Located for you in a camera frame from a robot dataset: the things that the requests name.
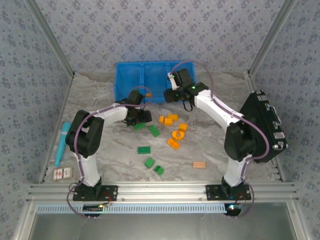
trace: green rectangular block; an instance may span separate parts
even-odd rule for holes
[[[140,129],[143,129],[143,128],[145,128],[145,127],[146,127],[146,123],[143,122],[143,123],[139,123],[139,124],[134,125],[134,126],[133,126],[133,129],[134,129],[134,130],[140,130]]]
[[[150,169],[155,164],[155,160],[152,159],[152,157],[149,157],[145,162],[144,165]]]
[[[153,135],[155,138],[160,135],[159,130],[158,130],[158,129],[156,128],[156,126],[154,126],[154,125],[151,125],[151,126],[149,127],[149,131],[152,133],[152,135]]]
[[[138,154],[150,154],[151,149],[149,146],[139,146],[138,147]]]
[[[154,168],[154,171],[159,175],[159,176],[161,176],[163,173],[164,173],[164,169],[161,167],[161,166],[156,166],[155,168]]]

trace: blue basket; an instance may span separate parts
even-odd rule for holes
[[[129,96],[134,87],[144,86],[152,92],[153,103],[165,103],[164,91],[170,89],[171,82],[167,80],[167,75],[181,61],[139,61],[139,62],[119,62],[116,65],[114,96],[119,101]],[[186,68],[189,75],[196,83],[195,67],[192,62],[186,62],[179,66],[176,71]],[[140,93],[146,95],[148,92],[140,88]]]

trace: orange cube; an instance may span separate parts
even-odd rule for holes
[[[172,119],[173,121],[178,121],[179,120],[179,116],[178,114],[169,114],[168,119]]]
[[[173,140],[172,138],[170,138],[167,143],[170,145],[170,147],[172,147],[173,149],[178,149],[180,148],[180,144],[177,143],[175,140]]]
[[[179,125],[179,131],[185,133],[185,132],[187,131],[187,128],[188,128],[188,124],[186,124],[186,123],[180,123],[180,125]]]
[[[180,141],[185,137],[185,133],[183,131],[173,131],[172,138],[176,141]]]
[[[172,126],[174,124],[174,121],[171,118],[165,118],[164,119],[164,125],[166,126]]]
[[[165,117],[164,116],[160,116],[159,117],[159,123],[161,123],[161,124],[165,123]]]

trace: white marble table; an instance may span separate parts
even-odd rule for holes
[[[249,89],[241,73],[213,72],[216,95],[227,105],[239,110],[245,102]],[[197,81],[210,86],[205,72],[197,74]],[[114,73],[76,73],[63,112],[62,122],[72,122],[80,109],[95,111],[114,102]],[[151,104],[145,108],[152,114],[152,122],[161,135],[154,138],[148,128],[135,131],[132,126],[117,122],[103,127],[97,166],[103,181],[220,181],[227,170],[228,157],[224,151],[225,133],[205,112],[194,109],[186,112],[181,103]],[[173,126],[163,126],[159,116],[178,114],[179,121]],[[167,140],[179,123],[187,123],[188,130],[181,147],[172,149]],[[50,156],[45,182],[53,181],[55,154],[60,138],[57,135]],[[138,154],[137,147],[151,146],[151,154]],[[155,165],[164,168],[162,176],[144,166],[152,157]],[[193,161],[205,161],[206,168],[193,168]],[[67,148],[60,166],[73,166],[73,179],[79,179],[79,169],[72,152]],[[268,180],[271,163],[252,162],[246,171],[247,180]]]

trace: black box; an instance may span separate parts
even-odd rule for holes
[[[263,91],[252,92],[245,101],[240,113],[246,117],[254,117],[255,125],[266,135],[270,150],[266,157],[255,160],[256,163],[266,163],[288,147],[287,140],[281,130],[281,120],[276,109],[269,104]],[[252,153],[253,157],[261,156],[266,151],[266,144],[262,136],[253,130],[258,147]]]

